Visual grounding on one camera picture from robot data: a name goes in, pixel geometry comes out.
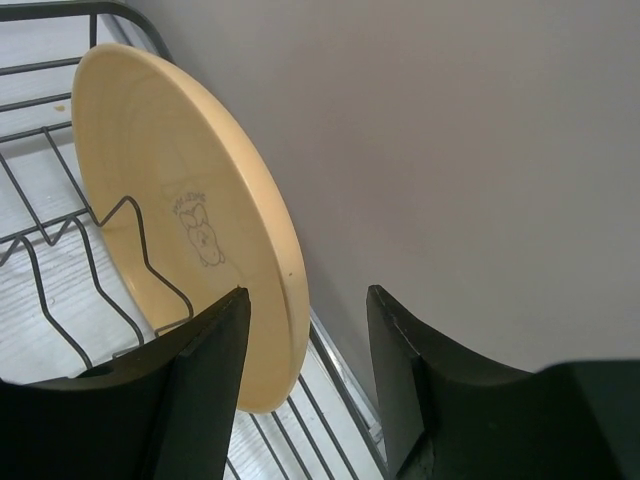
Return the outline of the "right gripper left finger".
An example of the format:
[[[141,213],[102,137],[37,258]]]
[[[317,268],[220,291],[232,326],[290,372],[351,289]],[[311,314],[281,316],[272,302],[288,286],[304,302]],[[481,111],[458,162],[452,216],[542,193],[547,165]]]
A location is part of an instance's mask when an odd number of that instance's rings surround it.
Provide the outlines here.
[[[248,344],[237,288],[75,378],[1,386],[5,479],[220,479]]]

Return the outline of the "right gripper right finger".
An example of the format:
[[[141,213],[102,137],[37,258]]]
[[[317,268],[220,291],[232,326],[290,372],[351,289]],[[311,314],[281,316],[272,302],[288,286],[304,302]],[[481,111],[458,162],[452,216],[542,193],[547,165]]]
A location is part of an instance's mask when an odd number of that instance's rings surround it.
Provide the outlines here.
[[[392,479],[635,479],[639,364],[529,373],[459,344],[383,287],[367,321]]]

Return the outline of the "beige cartoon plate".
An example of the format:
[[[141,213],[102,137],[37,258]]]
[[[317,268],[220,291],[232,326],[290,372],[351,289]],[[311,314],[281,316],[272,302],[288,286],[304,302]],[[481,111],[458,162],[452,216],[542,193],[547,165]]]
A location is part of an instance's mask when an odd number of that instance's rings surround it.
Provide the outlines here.
[[[148,324],[167,333],[247,289],[238,407],[277,409],[304,362],[309,289],[289,212],[248,135],[185,71],[116,43],[82,58],[71,112],[89,205]]]

